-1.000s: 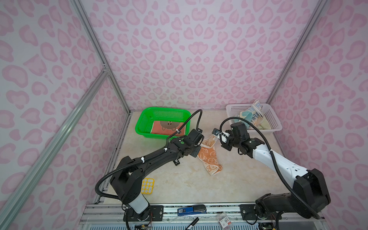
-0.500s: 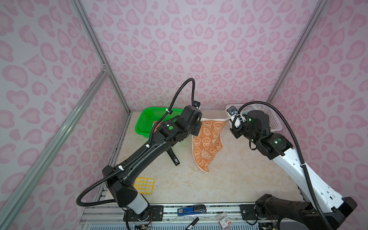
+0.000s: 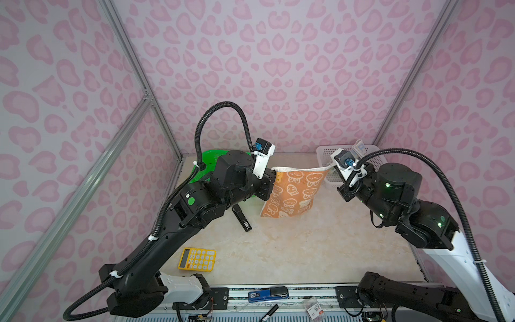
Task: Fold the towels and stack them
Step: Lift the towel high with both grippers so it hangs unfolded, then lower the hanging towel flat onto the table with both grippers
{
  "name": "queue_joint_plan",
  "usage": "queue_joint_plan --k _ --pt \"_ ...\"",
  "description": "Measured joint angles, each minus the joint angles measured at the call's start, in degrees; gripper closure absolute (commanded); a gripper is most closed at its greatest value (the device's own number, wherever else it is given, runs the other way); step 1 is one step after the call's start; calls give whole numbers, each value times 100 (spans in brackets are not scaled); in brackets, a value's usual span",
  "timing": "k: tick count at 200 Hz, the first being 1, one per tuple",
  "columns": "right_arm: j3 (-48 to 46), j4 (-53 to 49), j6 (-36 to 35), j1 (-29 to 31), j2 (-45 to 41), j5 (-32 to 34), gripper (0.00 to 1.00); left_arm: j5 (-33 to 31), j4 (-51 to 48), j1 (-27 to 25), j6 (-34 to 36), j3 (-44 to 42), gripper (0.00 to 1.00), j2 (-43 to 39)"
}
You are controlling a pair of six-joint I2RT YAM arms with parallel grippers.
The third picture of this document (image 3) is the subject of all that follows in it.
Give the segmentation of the cream orange patterned towel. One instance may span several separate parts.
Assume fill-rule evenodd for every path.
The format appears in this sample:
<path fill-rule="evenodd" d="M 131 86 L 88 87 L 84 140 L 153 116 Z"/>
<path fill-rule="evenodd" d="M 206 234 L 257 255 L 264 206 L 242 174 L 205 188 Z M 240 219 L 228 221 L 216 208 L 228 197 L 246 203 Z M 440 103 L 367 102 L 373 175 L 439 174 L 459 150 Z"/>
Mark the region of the cream orange patterned towel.
<path fill-rule="evenodd" d="M 311 169 L 273 167 L 276 179 L 260 216 L 280 219 L 296 217 L 309 211 L 331 169 L 331 166 Z"/>

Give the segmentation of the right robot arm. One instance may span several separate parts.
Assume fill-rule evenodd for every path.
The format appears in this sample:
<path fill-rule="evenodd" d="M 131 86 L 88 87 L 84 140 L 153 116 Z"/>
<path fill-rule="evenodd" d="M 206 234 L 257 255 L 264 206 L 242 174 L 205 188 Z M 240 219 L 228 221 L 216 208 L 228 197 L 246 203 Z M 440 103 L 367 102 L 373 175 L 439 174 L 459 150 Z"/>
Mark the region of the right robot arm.
<path fill-rule="evenodd" d="M 387 163 L 366 166 L 363 185 L 351 178 L 354 169 L 336 166 L 343 182 L 382 220 L 385 227 L 432 257 L 453 281 L 453 287 L 421 287 L 366 272 L 356 288 L 358 301 L 370 307 L 405 307 L 440 321 L 496 321 L 481 274 L 459 225 L 441 205 L 418 199 L 422 177 L 409 167 Z"/>

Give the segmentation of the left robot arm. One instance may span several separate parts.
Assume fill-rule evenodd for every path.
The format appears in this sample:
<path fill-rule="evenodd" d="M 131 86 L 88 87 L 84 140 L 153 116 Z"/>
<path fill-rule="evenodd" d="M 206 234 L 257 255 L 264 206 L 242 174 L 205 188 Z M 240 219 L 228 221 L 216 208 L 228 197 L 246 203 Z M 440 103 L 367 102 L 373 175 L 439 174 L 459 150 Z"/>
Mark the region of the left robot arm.
<path fill-rule="evenodd" d="M 267 167 L 274 146 L 248 154 L 231 150 L 217 158 L 212 171 L 186 184 L 172 198 L 156 236 L 149 236 L 119 264 L 100 269 L 102 280 L 113 276 L 113 294 L 107 311 L 122 317 L 142 317 L 162 303 L 202 309 L 210 301 L 210 286 L 195 273 L 188 277 L 166 276 L 160 269 L 189 239 L 227 209 L 250 197 L 267 201 L 276 173 Z"/>

